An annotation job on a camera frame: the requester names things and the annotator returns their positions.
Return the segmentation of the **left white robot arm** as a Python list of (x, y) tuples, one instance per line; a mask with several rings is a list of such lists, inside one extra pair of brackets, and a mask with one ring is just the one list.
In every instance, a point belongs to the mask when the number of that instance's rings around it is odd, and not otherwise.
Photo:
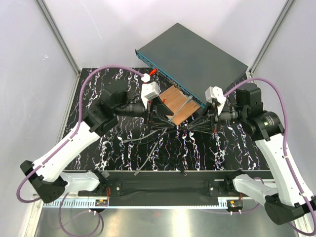
[(119, 116), (143, 118), (147, 128), (173, 128), (167, 116), (174, 113), (156, 97), (132, 102), (127, 92), (115, 92), (95, 101), (85, 111), (70, 133), (41, 158), (24, 161), (20, 168), (44, 203), (57, 200), (66, 193), (80, 196), (101, 196), (107, 192), (106, 175), (96, 169), (82, 173), (67, 173), (64, 169), (85, 148), (99, 140), (118, 124)]

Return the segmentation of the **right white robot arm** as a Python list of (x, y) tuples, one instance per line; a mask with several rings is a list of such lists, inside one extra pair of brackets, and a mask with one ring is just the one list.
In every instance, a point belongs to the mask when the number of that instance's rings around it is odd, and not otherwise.
[(276, 184), (271, 188), (238, 170), (210, 187), (216, 193), (244, 194), (254, 199), (277, 225), (313, 214), (316, 197), (306, 186), (297, 166), (291, 163), (293, 158), (280, 118), (264, 110), (261, 89), (250, 82), (243, 84), (236, 89), (236, 103), (228, 107), (225, 107), (227, 98), (219, 87), (209, 87), (205, 97), (207, 103), (202, 115), (187, 126), (188, 130), (215, 133), (223, 125), (241, 124), (264, 156)]

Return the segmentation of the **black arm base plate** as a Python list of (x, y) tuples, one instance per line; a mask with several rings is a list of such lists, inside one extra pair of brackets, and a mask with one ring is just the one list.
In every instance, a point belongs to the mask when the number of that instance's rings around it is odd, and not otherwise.
[(80, 197), (110, 197), (168, 199), (171, 196), (184, 198), (209, 198), (211, 181), (224, 180), (229, 176), (244, 174), (243, 171), (142, 171), (135, 175), (132, 171), (110, 171), (101, 182), (100, 191), (80, 191)]

